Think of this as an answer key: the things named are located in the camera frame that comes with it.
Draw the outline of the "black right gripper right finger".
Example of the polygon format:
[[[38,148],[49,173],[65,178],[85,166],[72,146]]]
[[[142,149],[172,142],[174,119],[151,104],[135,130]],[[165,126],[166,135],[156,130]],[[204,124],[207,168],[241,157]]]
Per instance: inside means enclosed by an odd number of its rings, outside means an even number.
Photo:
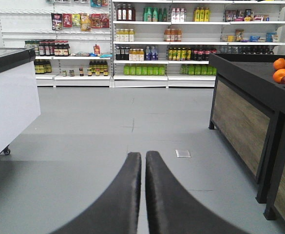
[[[146,153],[145,193],[151,234],[243,234],[195,199],[157,151]]]

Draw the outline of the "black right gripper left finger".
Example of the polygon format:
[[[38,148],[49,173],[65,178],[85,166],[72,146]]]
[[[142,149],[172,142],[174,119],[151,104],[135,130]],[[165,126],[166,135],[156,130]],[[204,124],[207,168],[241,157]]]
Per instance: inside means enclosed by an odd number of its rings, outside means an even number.
[[[135,234],[141,196],[141,154],[128,153],[120,171],[81,214],[54,234]]]

